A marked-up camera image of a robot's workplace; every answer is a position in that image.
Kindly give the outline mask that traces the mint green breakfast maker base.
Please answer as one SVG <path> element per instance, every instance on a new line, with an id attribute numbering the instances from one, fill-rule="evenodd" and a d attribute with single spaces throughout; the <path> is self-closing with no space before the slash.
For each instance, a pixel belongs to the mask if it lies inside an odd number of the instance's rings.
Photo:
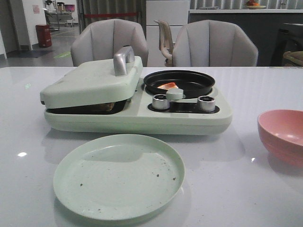
<path id="1" fill-rule="evenodd" d="M 148 109 L 152 95 L 147 93 L 143 79 L 137 91 L 126 101 L 124 109 L 115 114 L 57 114 L 44 112 L 52 128 L 76 132 L 109 132 L 135 134 L 214 135 L 224 132 L 232 122 L 232 109 L 221 92 L 213 87 L 216 113 L 155 112 Z"/>

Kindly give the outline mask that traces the red trash bin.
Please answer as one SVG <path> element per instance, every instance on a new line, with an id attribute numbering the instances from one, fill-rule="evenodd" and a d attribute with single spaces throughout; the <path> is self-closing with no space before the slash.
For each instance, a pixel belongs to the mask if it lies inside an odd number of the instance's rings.
<path id="1" fill-rule="evenodd" d="M 39 47 L 50 47 L 52 45 L 49 25 L 36 25 L 36 34 Z"/>

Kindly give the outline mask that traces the beige office chair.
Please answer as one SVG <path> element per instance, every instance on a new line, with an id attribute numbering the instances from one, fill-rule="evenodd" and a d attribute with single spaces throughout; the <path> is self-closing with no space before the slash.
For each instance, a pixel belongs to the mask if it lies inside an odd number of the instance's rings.
<path id="1" fill-rule="evenodd" d="M 172 41 L 170 26 L 166 21 L 163 20 L 155 20 L 154 22 L 159 26 L 159 50 L 165 57 L 165 66 L 173 67 L 174 61 L 172 54 L 174 44 Z"/>

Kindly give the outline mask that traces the pink plastic bowl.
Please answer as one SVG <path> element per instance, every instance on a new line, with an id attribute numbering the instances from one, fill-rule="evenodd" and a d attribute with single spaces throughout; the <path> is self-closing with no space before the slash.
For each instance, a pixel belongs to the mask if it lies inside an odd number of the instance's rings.
<path id="1" fill-rule="evenodd" d="M 275 157 L 296 167 L 303 166 L 303 112 L 276 109 L 258 116 L 258 134 Z"/>

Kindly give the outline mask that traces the mint green round plate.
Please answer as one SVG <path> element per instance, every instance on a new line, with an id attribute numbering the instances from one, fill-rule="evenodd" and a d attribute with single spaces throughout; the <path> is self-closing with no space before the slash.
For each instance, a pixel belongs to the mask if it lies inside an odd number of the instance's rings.
<path id="1" fill-rule="evenodd" d="M 185 167 L 167 143 L 119 134 L 71 151 L 53 177 L 57 199 L 72 212 L 105 222 L 149 218 L 180 190 Z"/>

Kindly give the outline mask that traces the fruit plate on counter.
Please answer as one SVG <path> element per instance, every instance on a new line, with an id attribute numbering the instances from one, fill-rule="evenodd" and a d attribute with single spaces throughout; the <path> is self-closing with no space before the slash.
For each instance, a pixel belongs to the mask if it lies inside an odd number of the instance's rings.
<path id="1" fill-rule="evenodd" d="M 248 9 L 265 9 L 265 5 L 260 5 L 258 2 L 255 0 L 248 0 L 244 6 Z"/>

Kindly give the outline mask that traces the white bread slice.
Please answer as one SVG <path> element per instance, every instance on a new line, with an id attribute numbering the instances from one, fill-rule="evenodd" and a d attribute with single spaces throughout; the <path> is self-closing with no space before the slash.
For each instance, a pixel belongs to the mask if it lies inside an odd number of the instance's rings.
<path id="1" fill-rule="evenodd" d="M 115 104 L 116 104 L 115 102 L 110 102 L 110 103 L 103 103 L 103 104 L 85 105 L 84 108 L 89 111 L 109 112 L 114 108 Z"/>

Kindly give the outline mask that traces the orange cooked shrimp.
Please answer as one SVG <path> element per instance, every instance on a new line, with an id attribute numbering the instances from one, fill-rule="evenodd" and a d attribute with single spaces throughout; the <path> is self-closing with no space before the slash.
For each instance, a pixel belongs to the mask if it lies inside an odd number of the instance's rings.
<path id="1" fill-rule="evenodd" d="M 175 82 L 169 82 L 169 83 L 162 84 L 162 85 L 158 86 L 157 88 L 158 89 L 169 90 L 169 89 L 172 89 L 172 88 L 178 88 L 178 86 L 176 85 Z"/>

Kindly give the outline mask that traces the left silver control knob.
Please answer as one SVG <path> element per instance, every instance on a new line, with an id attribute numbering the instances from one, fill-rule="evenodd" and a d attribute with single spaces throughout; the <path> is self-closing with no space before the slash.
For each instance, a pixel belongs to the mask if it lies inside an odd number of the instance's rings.
<path id="1" fill-rule="evenodd" d="M 165 94 L 156 94 L 152 98 L 152 107 L 156 110 L 169 109 L 169 100 Z"/>

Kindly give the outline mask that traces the dark appliance at right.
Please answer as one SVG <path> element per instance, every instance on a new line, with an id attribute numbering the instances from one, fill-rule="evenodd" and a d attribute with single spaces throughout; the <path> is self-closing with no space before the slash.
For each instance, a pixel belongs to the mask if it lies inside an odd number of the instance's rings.
<path id="1" fill-rule="evenodd" d="M 284 66 L 286 61 L 283 54 L 287 51 L 297 52 L 303 50 L 303 25 L 283 23 L 277 33 L 274 52 L 270 66 Z"/>

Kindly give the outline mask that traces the silver control knob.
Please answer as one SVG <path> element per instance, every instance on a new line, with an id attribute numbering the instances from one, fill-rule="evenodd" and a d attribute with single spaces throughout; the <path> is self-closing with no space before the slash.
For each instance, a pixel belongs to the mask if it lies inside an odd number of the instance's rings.
<path id="1" fill-rule="evenodd" d="M 211 96 L 199 96 L 197 98 L 197 108 L 200 111 L 212 112 L 215 110 L 215 99 Z"/>
<path id="2" fill-rule="evenodd" d="M 152 107 L 156 110 L 169 109 L 169 100 L 165 94 L 156 94 L 152 98 Z"/>

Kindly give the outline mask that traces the background desk with monitor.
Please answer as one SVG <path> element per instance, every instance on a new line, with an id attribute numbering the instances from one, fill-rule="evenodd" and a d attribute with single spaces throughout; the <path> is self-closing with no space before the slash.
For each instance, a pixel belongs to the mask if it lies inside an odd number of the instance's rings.
<path id="1" fill-rule="evenodd" d="M 44 11 L 50 31 L 59 31 L 61 27 L 73 27 L 79 23 L 76 0 L 44 0 Z"/>

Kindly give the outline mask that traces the white cabinet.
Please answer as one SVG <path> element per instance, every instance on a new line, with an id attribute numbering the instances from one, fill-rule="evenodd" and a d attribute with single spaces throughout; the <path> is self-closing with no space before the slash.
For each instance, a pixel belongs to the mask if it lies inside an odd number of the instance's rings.
<path id="1" fill-rule="evenodd" d="M 165 58 L 159 50 L 159 26 L 156 20 L 168 23 L 172 41 L 176 42 L 181 27 L 187 24 L 190 1 L 148 0 L 146 1 L 146 40 L 149 50 L 148 67 L 164 67 Z"/>

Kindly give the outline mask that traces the dark grey counter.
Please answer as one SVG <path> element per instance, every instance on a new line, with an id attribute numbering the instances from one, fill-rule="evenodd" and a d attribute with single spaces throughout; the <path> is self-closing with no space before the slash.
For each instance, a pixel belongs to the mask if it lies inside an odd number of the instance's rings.
<path id="1" fill-rule="evenodd" d="M 283 23 L 303 24 L 303 11 L 286 9 L 191 10 L 189 23 L 218 20 L 237 24 L 258 49 L 258 66 L 270 66 L 277 33 Z"/>

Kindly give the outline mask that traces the right silver control knob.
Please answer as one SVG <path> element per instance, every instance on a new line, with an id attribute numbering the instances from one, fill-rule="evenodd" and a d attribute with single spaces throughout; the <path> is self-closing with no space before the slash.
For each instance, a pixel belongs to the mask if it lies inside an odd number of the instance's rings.
<path id="1" fill-rule="evenodd" d="M 211 96 L 199 96 L 197 98 L 197 108 L 200 111 L 212 112 L 215 110 L 215 99 Z"/>

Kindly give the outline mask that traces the left grey upholstered chair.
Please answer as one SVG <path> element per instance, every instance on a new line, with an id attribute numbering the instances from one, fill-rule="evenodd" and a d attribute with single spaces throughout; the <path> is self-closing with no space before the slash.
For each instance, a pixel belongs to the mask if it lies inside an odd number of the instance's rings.
<path id="1" fill-rule="evenodd" d="M 124 46 L 131 46 L 148 63 L 148 45 L 140 24 L 123 19 L 108 19 L 89 24 L 71 45 L 73 66 L 87 61 L 112 59 Z"/>

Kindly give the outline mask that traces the right grey upholstered chair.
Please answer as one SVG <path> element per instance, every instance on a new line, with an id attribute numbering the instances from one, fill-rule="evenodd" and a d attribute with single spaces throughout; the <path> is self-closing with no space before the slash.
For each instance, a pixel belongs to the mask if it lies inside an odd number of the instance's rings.
<path id="1" fill-rule="evenodd" d="M 182 26 L 172 58 L 176 67 L 253 67 L 258 49 L 238 25 L 202 20 Z"/>

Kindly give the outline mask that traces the grey upholstered chair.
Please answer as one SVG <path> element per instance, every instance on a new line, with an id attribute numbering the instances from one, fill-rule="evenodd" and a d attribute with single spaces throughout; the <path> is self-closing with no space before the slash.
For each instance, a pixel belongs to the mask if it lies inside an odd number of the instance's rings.
<path id="1" fill-rule="evenodd" d="M 112 59 L 124 46 L 131 46 L 148 63 L 148 45 L 140 24 L 123 19 L 108 19 L 89 24 L 71 45 L 73 66 L 87 61 Z"/>
<path id="2" fill-rule="evenodd" d="M 202 20 L 182 26 L 172 58 L 176 67 L 253 67 L 258 49 L 238 25 Z"/>

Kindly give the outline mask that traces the mint green sandwich maker lid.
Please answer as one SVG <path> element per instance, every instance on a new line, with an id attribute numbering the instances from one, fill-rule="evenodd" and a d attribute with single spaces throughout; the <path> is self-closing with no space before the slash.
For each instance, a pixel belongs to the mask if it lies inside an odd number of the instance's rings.
<path id="1" fill-rule="evenodd" d="M 136 90 L 143 63 L 140 56 L 125 63 L 126 74 L 116 75 L 114 59 L 88 61 L 68 72 L 40 92 L 40 101 L 47 109 L 58 109 L 131 98 Z"/>

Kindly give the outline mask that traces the black round frying pan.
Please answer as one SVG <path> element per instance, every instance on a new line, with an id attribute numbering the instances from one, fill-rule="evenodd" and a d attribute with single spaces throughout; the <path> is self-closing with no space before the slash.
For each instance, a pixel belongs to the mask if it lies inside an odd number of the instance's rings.
<path id="1" fill-rule="evenodd" d="M 146 90 L 150 93 L 165 94 L 159 86 L 174 82 L 183 90 L 186 99 L 204 96 L 212 91 L 215 79 L 205 73 L 190 70 L 163 70 L 151 73 L 143 79 Z"/>

